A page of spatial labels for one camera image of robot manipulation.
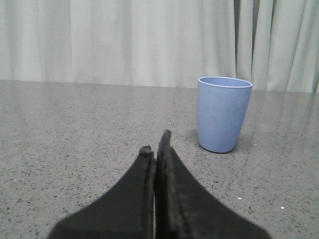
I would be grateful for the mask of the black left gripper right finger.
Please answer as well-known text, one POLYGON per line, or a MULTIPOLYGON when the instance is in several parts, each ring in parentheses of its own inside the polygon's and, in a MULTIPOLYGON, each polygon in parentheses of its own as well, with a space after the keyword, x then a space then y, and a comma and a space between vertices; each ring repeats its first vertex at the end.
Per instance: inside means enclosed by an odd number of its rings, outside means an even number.
POLYGON ((185 167, 165 130, 158 148, 155 195, 159 239, 269 239, 269 233, 212 196, 185 167))

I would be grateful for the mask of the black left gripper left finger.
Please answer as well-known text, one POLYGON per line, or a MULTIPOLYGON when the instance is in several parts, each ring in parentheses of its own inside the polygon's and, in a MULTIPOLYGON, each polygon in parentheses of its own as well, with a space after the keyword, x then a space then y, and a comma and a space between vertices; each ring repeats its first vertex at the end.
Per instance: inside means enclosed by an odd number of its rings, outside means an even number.
POLYGON ((156 161, 143 146, 124 176, 102 197, 61 219, 50 239, 151 239, 156 161))

